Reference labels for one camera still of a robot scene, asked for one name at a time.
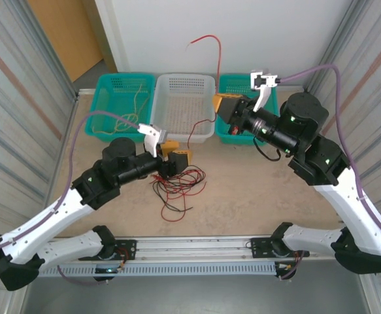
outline white wall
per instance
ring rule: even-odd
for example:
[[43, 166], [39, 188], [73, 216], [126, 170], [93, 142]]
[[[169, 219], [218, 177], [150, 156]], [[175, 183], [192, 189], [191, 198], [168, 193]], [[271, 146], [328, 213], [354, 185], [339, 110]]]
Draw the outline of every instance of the white wall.
[[281, 77], [316, 65], [351, 0], [96, 0], [119, 71], [222, 72], [268, 67]]

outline white plastic basket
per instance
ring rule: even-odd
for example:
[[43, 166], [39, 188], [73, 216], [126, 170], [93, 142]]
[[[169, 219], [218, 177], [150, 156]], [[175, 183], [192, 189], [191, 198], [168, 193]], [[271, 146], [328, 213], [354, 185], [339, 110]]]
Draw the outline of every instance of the white plastic basket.
[[[187, 142], [193, 125], [215, 118], [212, 97], [215, 80], [207, 75], [164, 74], [157, 79], [150, 123], [169, 132], [167, 138]], [[214, 133], [215, 123], [196, 126], [190, 142], [203, 143]]]

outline gray floor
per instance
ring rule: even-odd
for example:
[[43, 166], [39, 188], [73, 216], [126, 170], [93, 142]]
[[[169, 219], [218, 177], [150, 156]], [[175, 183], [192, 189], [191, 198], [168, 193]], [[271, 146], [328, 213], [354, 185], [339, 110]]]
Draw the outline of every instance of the gray floor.
[[76, 90], [80, 90], [82, 88], [96, 88], [99, 77], [107, 73], [109, 73], [109, 70], [106, 66], [106, 63], [104, 62], [104, 60], [101, 60], [90, 70], [85, 72], [81, 77], [76, 79], [74, 81], [74, 87], [76, 88]]
[[241, 275], [124, 277], [81, 287], [39, 278], [22, 313], [366, 314], [369, 309], [357, 275], [334, 261], [305, 260], [292, 282]]

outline corrugated metal wall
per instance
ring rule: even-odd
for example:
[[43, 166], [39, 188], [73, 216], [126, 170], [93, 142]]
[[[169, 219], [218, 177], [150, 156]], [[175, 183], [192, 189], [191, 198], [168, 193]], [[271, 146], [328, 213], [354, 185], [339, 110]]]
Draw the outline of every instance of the corrugated metal wall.
[[[367, 1], [333, 62], [342, 73], [341, 120], [347, 144], [364, 189], [381, 212], [381, 0]], [[334, 74], [327, 73], [311, 91], [330, 112], [323, 132], [338, 141]]]
[[24, 1], [0, 1], [0, 233], [43, 208], [75, 99]]

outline plastic basket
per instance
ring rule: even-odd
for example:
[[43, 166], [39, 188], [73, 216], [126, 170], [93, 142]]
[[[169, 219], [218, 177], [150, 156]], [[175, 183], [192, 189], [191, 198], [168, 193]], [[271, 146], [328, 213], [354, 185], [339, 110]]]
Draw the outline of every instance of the plastic basket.
[[[154, 100], [155, 81], [153, 75], [145, 73], [102, 75], [97, 83], [90, 112], [103, 110], [120, 116], [136, 113], [138, 119], [131, 115], [126, 118], [136, 124], [147, 124]], [[118, 128], [119, 131], [114, 132], [116, 123], [117, 120], [109, 116], [92, 116], [87, 120], [85, 132], [105, 142], [117, 137], [128, 137], [135, 142], [144, 141], [143, 134], [125, 124]]]
[[[259, 92], [253, 92], [250, 89], [250, 75], [247, 74], [221, 75], [218, 91], [219, 93], [243, 94], [248, 97], [256, 97], [259, 95]], [[278, 114], [276, 88], [272, 88], [270, 97], [267, 100], [264, 109], [271, 113]], [[240, 135], [230, 135], [228, 134], [228, 130], [229, 125], [218, 117], [215, 123], [215, 133], [223, 143], [233, 145], [254, 145], [253, 135], [251, 133], [245, 131]], [[258, 141], [259, 146], [264, 144], [264, 142]]]
[[[157, 79], [150, 123], [167, 130], [167, 138], [186, 142], [196, 122], [214, 119], [214, 94], [213, 77], [194, 74], [161, 75]], [[200, 123], [190, 142], [203, 143], [213, 133], [213, 123]]]

